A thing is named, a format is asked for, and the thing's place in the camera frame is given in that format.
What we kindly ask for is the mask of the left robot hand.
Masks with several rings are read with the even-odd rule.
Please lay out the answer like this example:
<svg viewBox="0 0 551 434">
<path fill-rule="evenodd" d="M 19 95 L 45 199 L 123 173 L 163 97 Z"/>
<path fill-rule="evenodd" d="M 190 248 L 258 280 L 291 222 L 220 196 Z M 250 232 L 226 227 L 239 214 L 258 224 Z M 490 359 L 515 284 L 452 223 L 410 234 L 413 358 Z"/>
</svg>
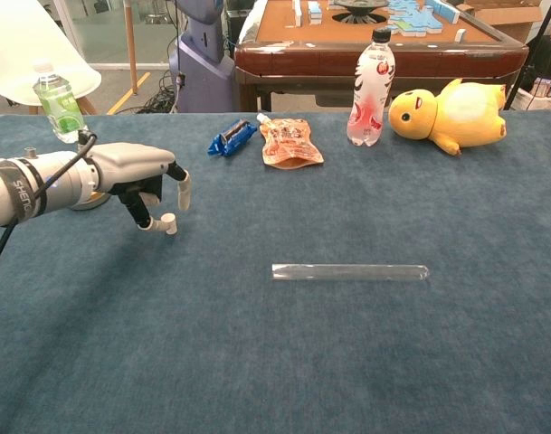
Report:
<svg viewBox="0 0 551 434">
<path fill-rule="evenodd" d="M 94 146 L 85 156 L 90 170 L 97 176 L 93 190 L 119 198 L 135 224 L 142 231 L 177 234 L 177 217 L 168 212 L 156 219 L 149 207 L 162 200 L 163 176 L 177 182 L 177 206 L 190 206 L 192 178 L 176 161 L 175 155 L 155 146 L 126 142 Z"/>
</svg>

